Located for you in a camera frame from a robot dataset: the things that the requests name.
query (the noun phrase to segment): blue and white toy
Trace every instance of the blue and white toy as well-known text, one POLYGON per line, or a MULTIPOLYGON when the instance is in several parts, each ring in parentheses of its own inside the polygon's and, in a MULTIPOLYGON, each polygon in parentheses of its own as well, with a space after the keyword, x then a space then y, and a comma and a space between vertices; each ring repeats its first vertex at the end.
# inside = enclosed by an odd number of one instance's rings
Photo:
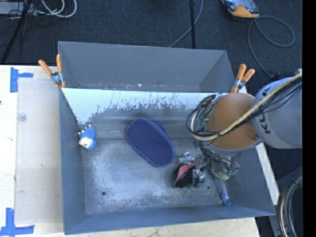
POLYGON ((84 130, 78 133, 79 135, 79 145, 87 149, 88 151, 91 151, 96 146, 96 140, 95 137, 97 136, 97 133, 95 129, 89 125, 84 130))

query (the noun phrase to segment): black pole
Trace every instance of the black pole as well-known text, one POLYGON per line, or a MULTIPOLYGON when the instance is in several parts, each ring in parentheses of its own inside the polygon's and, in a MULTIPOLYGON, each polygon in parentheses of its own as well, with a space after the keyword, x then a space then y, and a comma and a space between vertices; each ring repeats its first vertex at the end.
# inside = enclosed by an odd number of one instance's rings
POLYGON ((30 6, 31 6, 31 4, 32 4, 32 1, 33 1, 33 0, 27 0, 27 2, 23 4, 23 11, 22 11, 22 13, 21 13, 21 17, 20 17, 20 19, 19 19, 18 25, 16 26, 16 28, 15 28, 15 30, 14 30, 14 33, 13 33, 13 35, 12 35, 12 37, 11 37, 11 39, 10 39, 8 45, 6 46, 6 49, 5 49, 5 51, 4 51, 3 55, 2 55, 2 57, 1 57, 1 61, 0 61, 0 64, 1 64, 1 65, 3 65, 3 64, 5 63, 5 61, 6 61, 6 59, 7 59, 7 56, 8 56, 8 54, 9 54, 9 52, 10 52, 12 46, 13 46, 13 43, 14 43, 14 41, 15 41, 15 39, 16 39, 18 33, 19 33, 19 30, 20 30, 20 28, 21 28, 21 26, 22 26, 23 20, 24 20, 26 14, 28 13, 28 11, 29 11, 29 9, 30 9, 30 6))
POLYGON ((194 1, 193 0, 190 0, 189 6, 190 6, 190 16, 191 16, 192 48, 195 49, 195 47, 196 47, 196 36, 195 36, 195 29, 194 29, 194 11, 193 11, 194 1))

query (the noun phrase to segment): yellow cable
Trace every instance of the yellow cable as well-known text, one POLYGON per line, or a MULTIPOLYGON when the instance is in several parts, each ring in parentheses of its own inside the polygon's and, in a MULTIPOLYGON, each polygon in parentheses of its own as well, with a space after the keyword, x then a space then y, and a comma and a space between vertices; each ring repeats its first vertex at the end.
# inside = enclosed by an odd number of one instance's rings
MULTIPOLYGON (((200 137, 198 135, 193 134, 193 137, 195 137, 198 140, 207 141, 207 140, 213 140, 220 136, 223 136, 224 134, 230 132, 235 126, 243 122, 248 116, 250 116, 258 107, 260 107, 265 101, 267 101, 269 98, 271 98, 273 95, 275 95, 278 91, 289 85, 290 83, 294 82, 295 80, 302 77, 302 73, 292 77, 290 80, 284 82, 277 88, 275 88, 273 91, 271 91, 268 95, 266 95, 263 99, 261 99, 259 102, 257 102, 252 108, 250 108, 244 115, 242 115, 239 119, 237 119, 235 122, 233 122, 231 125, 229 125, 227 128, 217 132, 214 135, 208 136, 208 137, 200 137)), ((194 113, 193 118, 191 120, 191 130, 194 131, 194 119, 197 114, 197 111, 194 113)))

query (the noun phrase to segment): bin floor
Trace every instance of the bin floor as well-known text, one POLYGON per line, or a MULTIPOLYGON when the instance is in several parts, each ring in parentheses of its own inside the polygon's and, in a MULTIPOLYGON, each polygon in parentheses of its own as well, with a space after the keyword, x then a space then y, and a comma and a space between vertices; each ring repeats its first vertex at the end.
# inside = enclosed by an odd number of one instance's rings
POLYGON ((208 171, 205 182, 196 187, 173 187, 178 157, 187 151, 195 154, 196 148, 190 138, 172 141, 176 156, 166 167, 151 165, 126 139, 97 138, 93 151, 83 149, 86 214, 222 204, 214 177, 208 171))

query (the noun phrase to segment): gray bin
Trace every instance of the gray bin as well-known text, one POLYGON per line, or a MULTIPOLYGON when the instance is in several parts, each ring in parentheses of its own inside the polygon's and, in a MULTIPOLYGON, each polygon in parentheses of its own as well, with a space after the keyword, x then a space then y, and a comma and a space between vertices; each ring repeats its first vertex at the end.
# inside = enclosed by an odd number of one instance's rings
POLYGON ((239 153, 228 181, 231 206, 222 204, 214 177, 196 188, 175 188, 177 157, 196 153, 186 118, 209 93, 228 93, 234 75, 221 50, 58 43, 67 88, 60 90, 65 234, 134 229, 275 215, 255 149, 239 153), (155 167, 131 147, 134 119, 160 122, 176 151, 155 167), (97 146, 78 144, 91 124, 97 146))

